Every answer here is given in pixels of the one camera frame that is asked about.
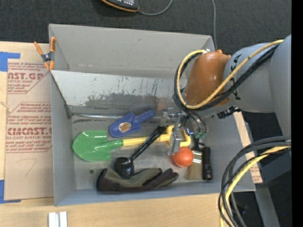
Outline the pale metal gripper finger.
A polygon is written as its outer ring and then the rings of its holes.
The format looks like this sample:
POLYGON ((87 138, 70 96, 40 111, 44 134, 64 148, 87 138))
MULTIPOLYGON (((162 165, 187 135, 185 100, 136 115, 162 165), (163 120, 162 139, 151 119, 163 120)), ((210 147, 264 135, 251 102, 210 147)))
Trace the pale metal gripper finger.
POLYGON ((168 107, 168 108, 162 109, 162 115, 161 116, 165 119, 174 118, 175 117, 174 108, 173 107, 168 107))
POLYGON ((179 148, 182 142, 182 136, 180 132, 172 132, 169 140, 169 149, 167 154, 169 156, 179 152, 179 148))

